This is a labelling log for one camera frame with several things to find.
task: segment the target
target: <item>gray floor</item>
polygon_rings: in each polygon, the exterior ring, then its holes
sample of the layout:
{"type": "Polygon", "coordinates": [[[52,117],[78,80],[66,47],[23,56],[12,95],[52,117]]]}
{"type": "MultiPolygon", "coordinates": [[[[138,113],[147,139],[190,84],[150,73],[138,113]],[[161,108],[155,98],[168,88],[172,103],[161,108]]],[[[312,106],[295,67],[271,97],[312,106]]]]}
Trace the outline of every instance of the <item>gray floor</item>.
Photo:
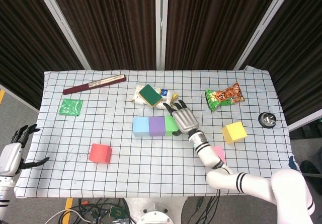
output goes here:
{"type": "MultiPolygon", "coordinates": [[[[36,112],[5,94],[0,105],[0,151],[10,141],[17,128],[25,124],[34,124],[36,119],[36,112]]],[[[322,139],[295,140],[291,141],[291,144],[296,160],[300,163],[309,160],[310,156],[322,147],[322,139]]],[[[315,200],[315,212],[311,218],[314,224],[322,223],[322,197],[310,185],[309,188],[315,200]]],[[[205,198],[202,208],[190,223],[195,223],[208,199],[209,197],[205,198]]],[[[198,197],[188,198],[182,212],[182,223],[188,222],[196,209],[197,200],[198,197]]],[[[12,195],[6,221],[10,224],[45,223],[53,214],[64,209],[65,201],[66,199],[16,199],[12,195]]],[[[276,223],[276,213],[276,206],[251,196],[223,196],[212,223],[276,223]]]]}

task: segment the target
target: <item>blue cube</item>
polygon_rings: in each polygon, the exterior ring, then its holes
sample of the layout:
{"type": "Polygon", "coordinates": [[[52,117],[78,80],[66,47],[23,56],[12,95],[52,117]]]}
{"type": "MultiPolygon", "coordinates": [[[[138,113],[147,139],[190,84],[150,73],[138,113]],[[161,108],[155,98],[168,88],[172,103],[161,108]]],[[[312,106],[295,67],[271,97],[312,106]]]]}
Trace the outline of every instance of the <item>blue cube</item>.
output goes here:
{"type": "Polygon", "coordinates": [[[133,118],[133,134],[136,137],[150,136],[149,135],[149,118],[134,117],[133,118]]]}

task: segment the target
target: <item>black stripe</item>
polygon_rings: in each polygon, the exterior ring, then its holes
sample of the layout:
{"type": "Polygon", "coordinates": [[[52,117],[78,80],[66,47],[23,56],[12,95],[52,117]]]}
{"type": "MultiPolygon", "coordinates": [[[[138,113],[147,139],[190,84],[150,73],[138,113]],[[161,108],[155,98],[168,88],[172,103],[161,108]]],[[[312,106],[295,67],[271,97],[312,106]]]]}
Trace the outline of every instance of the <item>black stripe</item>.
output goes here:
{"type": "Polygon", "coordinates": [[[239,185],[240,185],[240,190],[242,191],[242,193],[244,193],[243,192],[243,189],[242,189],[242,180],[243,180],[243,177],[246,175],[247,173],[245,173],[241,178],[240,178],[240,182],[239,182],[239,185]]]}
{"type": "Polygon", "coordinates": [[[312,208],[313,204],[314,204],[314,201],[313,201],[313,199],[312,199],[312,203],[311,203],[311,205],[308,207],[308,209],[307,209],[307,210],[310,210],[310,209],[312,208]]]}
{"type": "Polygon", "coordinates": [[[202,148],[200,148],[197,153],[199,153],[203,148],[210,146],[210,144],[204,145],[202,148]]]}
{"type": "Polygon", "coordinates": [[[209,143],[209,142],[203,142],[203,143],[201,143],[198,147],[195,148],[195,151],[197,151],[199,147],[201,147],[202,145],[204,145],[206,143],[209,143]]]}
{"type": "MultiPolygon", "coordinates": [[[[229,171],[228,171],[227,169],[225,169],[225,168],[222,168],[222,169],[226,170],[226,171],[227,171],[227,173],[229,173],[229,171]]],[[[229,174],[230,174],[230,173],[229,173],[229,174]]]]}
{"type": "Polygon", "coordinates": [[[221,166],[223,166],[223,161],[222,160],[220,160],[214,167],[212,167],[212,169],[216,170],[216,169],[220,168],[221,166]]]}
{"type": "Polygon", "coordinates": [[[238,176],[237,176],[237,179],[236,179],[236,188],[237,190],[240,192],[239,188],[238,188],[238,180],[239,180],[239,177],[242,175],[243,173],[240,173],[238,176]]]}

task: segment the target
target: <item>yellow cube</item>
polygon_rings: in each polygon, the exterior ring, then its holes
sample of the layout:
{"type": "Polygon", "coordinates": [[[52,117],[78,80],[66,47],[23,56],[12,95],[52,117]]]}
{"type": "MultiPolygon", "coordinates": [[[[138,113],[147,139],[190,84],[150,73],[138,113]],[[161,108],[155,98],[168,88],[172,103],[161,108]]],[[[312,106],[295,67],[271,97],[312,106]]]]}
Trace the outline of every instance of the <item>yellow cube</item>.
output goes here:
{"type": "Polygon", "coordinates": [[[225,126],[222,129],[222,134],[227,143],[238,142],[247,137],[247,133],[241,122],[235,122],[225,126]]]}

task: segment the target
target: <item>food wrapper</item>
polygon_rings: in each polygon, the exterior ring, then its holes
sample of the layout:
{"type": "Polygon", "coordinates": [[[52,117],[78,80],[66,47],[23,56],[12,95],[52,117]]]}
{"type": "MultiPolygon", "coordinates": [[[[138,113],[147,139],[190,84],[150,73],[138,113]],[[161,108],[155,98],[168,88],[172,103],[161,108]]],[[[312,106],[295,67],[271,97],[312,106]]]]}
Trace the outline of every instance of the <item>food wrapper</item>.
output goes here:
{"type": "MultiPolygon", "coordinates": [[[[142,85],[136,86],[135,93],[134,93],[131,101],[133,101],[137,104],[146,105],[146,102],[139,95],[139,92],[142,90],[143,87],[144,86],[142,86],[142,85]]],[[[173,100],[178,97],[177,94],[173,94],[173,92],[170,90],[161,89],[161,88],[157,88],[157,87],[153,87],[153,89],[158,94],[160,94],[160,96],[162,96],[162,100],[158,104],[156,104],[156,106],[155,106],[155,108],[158,108],[158,109],[166,109],[166,107],[163,105],[163,103],[167,103],[168,105],[171,106],[173,100]]]]}
{"type": "Polygon", "coordinates": [[[83,100],[64,99],[59,109],[59,114],[78,117],[82,104],[83,100]]]}
{"type": "Polygon", "coordinates": [[[211,111],[214,111],[218,106],[228,106],[238,101],[244,101],[245,99],[241,93],[238,82],[224,91],[205,90],[207,103],[211,111]]]}

